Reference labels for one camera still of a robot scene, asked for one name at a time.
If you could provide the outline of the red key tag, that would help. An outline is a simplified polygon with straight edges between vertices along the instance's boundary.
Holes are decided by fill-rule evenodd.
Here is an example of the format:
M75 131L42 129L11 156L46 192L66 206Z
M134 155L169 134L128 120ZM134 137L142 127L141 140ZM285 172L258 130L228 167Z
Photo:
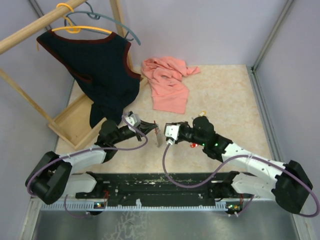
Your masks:
M197 143L191 143L191 144L190 144L190 147L191 147L191 148L196 148L196 147L198 147L198 146L199 146L199 145L198 145Z

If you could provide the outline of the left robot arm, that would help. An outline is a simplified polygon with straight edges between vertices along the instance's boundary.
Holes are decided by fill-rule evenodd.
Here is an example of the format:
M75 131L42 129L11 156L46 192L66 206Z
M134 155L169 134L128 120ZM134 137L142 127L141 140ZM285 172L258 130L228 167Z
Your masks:
M66 189L71 183L71 175L95 164L110 161L118 151L135 151L143 148L149 141L147 134L158 125L154 122L124 119L126 125L118 127L113 120L106 120L98 133L96 143L90 148L58 155L49 151L43 155L25 181L27 192L36 196L45 204L55 203L63 195L69 194ZM136 138L144 143L136 147L120 148L116 144Z

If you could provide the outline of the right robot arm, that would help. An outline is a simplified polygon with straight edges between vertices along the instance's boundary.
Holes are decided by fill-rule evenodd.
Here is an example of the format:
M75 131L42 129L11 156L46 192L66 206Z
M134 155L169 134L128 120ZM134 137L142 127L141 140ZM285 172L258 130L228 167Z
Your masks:
M238 194L250 194L269 198L292 214L299 214L313 188L302 166L293 160L288 163L270 160L245 150L232 140L216 133L206 116L188 122L167 126L165 135L175 143L186 141L201 145L211 159L229 163L247 171L237 173L223 185L229 198Z

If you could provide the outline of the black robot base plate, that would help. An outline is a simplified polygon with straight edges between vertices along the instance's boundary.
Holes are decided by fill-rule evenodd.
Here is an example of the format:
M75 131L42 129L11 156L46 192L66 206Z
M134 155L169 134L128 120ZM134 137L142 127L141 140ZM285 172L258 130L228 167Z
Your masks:
M249 199L248 193L237 193L231 187L235 171L219 172L211 176L208 172L172 173L170 176L183 188L170 182L164 173L90 173L97 181L89 192L78 192L77 199L106 199L109 207L134 206L140 200L143 207L196 207L215 206L216 201Z

